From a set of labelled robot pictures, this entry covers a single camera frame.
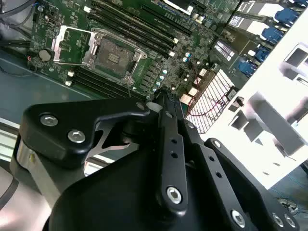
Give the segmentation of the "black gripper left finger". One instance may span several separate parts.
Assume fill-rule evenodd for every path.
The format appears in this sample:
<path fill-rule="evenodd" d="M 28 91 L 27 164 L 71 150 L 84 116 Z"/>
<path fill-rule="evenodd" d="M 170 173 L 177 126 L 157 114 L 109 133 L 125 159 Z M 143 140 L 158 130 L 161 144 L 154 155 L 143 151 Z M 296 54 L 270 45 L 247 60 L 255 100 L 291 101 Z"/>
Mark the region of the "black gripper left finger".
<path fill-rule="evenodd" d="M 168 117 L 166 89 L 151 102 L 132 98 L 36 104 L 23 114 L 18 162 L 51 206 L 74 183 L 138 150 L 125 141 L 122 124 L 158 114 Z"/>

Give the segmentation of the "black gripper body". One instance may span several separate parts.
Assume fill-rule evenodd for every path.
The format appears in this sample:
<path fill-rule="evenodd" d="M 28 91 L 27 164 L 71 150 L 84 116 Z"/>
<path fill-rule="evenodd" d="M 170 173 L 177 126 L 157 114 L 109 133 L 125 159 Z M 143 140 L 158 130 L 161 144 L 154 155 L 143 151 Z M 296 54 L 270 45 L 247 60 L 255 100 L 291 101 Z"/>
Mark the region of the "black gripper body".
<path fill-rule="evenodd" d="M 125 141 L 138 150 L 74 183 L 56 202 L 51 231 L 211 231 L 209 203 L 199 205 L 190 193 L 186 212 L 168 183 L 168 117 L 158 114 L 122 124 Z"/>

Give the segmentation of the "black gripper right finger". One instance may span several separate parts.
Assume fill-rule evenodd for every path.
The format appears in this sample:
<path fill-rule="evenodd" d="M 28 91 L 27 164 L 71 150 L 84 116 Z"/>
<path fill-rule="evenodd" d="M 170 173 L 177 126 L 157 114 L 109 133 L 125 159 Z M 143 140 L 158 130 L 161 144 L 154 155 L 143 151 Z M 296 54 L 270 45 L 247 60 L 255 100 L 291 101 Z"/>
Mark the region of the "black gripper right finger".
<path fill-rule="evenodd" d="M 168 183 L 184 213 L 190 193 L 209 203 L 209 228 L 216 231 L 297 231 L 293 215 L 217 139 L 202 140 L 183 118 L 179 99 L 168 94 L 168 146 L 175 158 Z"/>

